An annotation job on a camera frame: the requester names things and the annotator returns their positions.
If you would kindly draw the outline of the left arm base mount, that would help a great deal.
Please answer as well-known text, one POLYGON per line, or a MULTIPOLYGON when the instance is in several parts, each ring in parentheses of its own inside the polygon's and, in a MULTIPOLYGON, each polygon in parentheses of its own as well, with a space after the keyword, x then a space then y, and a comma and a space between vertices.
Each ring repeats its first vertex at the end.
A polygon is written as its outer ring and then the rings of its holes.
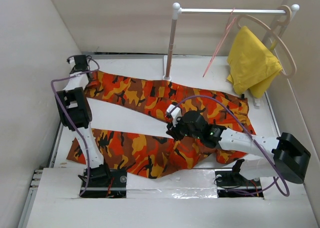
POLYGON ((125 170, 110 171, 110 178, 100 178, 96 182, 90 181, 87 189, 85 190, 86 176, 78 175, 81 180, 81 189, 79 196, 81 198, 126 198, 127 197, 127 172, 125 170))

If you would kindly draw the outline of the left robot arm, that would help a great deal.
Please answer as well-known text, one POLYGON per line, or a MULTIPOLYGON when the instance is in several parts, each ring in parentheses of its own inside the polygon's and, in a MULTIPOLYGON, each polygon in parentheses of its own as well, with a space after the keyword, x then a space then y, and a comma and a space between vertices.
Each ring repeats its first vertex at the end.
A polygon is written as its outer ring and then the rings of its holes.
POLYGON ((51 82, 60 121, 71 130, 84 155, 87 169, 79 178, 85 187, 107 187, 112 175, 100 152, 91 129, 92 112, 85 96, 86 86, 93 80, 93 73, 99 70, 90 69, 94 60, 89 55, 73 55, 67 59, 71 66, 69 77, 55 79, 51 82))

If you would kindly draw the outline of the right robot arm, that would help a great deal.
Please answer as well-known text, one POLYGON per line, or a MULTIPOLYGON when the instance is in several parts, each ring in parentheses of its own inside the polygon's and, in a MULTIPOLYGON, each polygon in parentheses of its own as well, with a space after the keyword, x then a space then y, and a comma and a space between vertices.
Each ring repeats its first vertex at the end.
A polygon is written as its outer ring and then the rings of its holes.
POLYGON ((174 106, 166 110, 166 115, 171 119, 167 134, 175 140, 191 137, 208 148, 257 156, 256 160, 236 161, 231 179, 237 185, 255 178, 277 175, 294 184, 302 184, 305 180, 311 154, 290 133, 282 133, 279 137, 249 136, 231 128, 209 124, 197 111, 182 114, 181 109, 174 106))

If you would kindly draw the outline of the orange camouflage trousers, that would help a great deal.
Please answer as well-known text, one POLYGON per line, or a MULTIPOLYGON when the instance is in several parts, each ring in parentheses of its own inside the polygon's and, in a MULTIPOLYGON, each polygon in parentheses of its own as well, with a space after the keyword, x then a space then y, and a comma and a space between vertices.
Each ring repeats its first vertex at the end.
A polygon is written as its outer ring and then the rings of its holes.
MULTIPOLYGON (((192 88, 164 80, 143 80, 98 71, 84 93, 88 98, 122 106, 168 123, 169 105, 180 104, 183 112, 197 111, 210 124, 254 134, 246 98, 224 92, 192 88)), ((208 148, 187 137, 172 138, 121 131, 93 129, 97 147, 110 168, 157 179, 179 170, 192 169, 211 154, 229 164, 243 158, 240 151, 208 148)))

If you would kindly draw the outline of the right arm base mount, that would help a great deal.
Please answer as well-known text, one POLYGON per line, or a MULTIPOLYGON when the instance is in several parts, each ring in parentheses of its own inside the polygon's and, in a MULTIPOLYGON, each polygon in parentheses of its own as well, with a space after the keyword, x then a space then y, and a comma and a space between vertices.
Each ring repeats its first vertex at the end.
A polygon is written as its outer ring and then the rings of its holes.
POLYGON ((260 180, 247 180, 231 170, 215 170, 213 183, 219 198, 264 197, 260 180))

